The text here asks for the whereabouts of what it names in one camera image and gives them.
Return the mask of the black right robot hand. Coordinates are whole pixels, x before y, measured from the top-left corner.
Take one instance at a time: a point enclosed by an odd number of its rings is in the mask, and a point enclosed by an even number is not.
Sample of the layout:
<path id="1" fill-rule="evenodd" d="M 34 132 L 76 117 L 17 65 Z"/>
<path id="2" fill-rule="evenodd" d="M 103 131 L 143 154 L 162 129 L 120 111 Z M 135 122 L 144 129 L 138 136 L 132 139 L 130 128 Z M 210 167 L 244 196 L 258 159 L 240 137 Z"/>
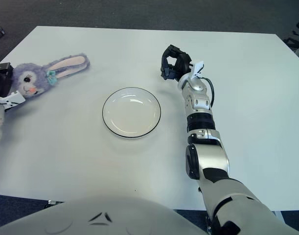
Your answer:
<path id="1" fill-rule="evenodd" d="M 168 63 L 168 57 L 176 59 L 174 65 Z M 174 45 L 169 45 L 161 57 L 161 77 L 164 80 L 171 79 L 178 82 L 183 75 L 191 72 L 191 61 L 186 52 Z"/>

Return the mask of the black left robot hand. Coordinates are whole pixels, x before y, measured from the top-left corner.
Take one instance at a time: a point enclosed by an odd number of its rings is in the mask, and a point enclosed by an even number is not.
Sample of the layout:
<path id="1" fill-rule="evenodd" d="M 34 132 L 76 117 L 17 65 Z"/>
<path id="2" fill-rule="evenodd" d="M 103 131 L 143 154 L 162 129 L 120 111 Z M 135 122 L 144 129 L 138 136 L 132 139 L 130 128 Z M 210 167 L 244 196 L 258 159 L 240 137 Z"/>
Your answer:
<path id="1" fill-rule="evenodd" d="M 6 97 L 12 86 L 13 67 L 8 63 L 0 63 L 0 97 Z"/>

